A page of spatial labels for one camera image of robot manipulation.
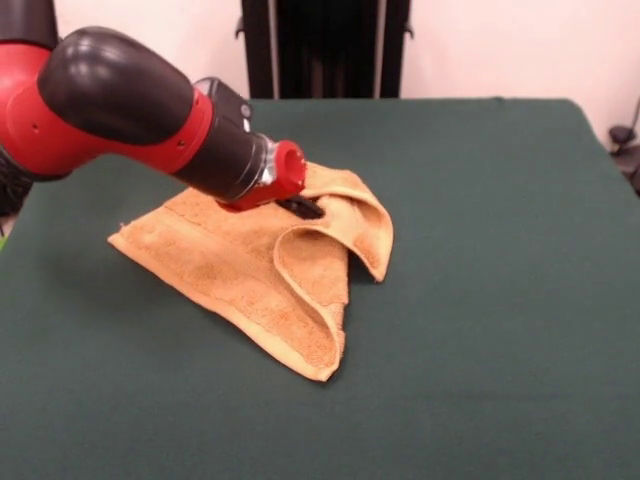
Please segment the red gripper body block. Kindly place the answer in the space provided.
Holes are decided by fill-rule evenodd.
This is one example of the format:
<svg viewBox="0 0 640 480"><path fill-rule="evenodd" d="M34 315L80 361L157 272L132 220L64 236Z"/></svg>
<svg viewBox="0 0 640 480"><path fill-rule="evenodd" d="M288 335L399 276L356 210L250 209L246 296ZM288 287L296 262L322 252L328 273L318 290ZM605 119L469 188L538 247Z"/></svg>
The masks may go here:
<svg viewBox="0 0 640 480"><path fill-rule="evenodd" d="M259 174L249 190L234 202L218 205L228 212L240 213L274 203L292 213L301 213L305 209L300 193L305 187L306 172L304 153L296 143L268 141Z"/></svg>

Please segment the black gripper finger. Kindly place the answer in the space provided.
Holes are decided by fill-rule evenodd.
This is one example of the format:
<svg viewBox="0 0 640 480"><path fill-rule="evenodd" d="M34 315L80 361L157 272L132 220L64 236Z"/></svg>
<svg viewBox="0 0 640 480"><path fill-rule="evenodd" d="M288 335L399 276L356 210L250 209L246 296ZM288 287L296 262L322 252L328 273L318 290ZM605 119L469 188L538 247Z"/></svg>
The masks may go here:
<svg viewBox="0 0 640 480"><path fill-rule="evenodd" d="M278 206L303 220L317 220L325 215L325 211L315 201L296 195L278 201Z"/></svg>

